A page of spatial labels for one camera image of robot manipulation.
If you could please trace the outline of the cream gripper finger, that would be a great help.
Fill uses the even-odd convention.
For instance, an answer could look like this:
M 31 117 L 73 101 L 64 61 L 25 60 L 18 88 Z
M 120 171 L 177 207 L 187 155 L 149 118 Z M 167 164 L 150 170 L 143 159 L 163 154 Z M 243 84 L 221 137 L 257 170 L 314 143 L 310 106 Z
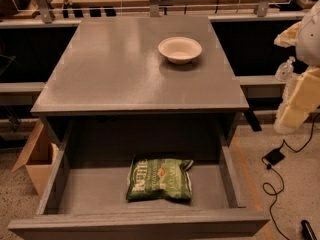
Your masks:
M 274 39 L 274 44 L 280 47 L 288 48 L 296 44 L 298 29 L 301 22 L 294 23 L 289 28 L 281 32 Z
M 320 106 L 320 69 L 308 67 L 300 75 L 293 74 L 283 92 L 274 129 L 280 134 L 288 134 L 298 129 Z

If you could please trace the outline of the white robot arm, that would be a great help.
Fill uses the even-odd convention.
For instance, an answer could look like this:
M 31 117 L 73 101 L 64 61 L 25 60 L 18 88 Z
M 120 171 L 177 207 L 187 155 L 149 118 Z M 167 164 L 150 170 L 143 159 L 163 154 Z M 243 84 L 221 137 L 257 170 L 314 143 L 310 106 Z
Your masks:
M 274 44 L 295 47 L 296 59 L 307 65 L 305 72 L 288 76 L 274 129 L 288 134 L 298 129 L 320 106 L 320 1 L 303 19 L 279 34 Z

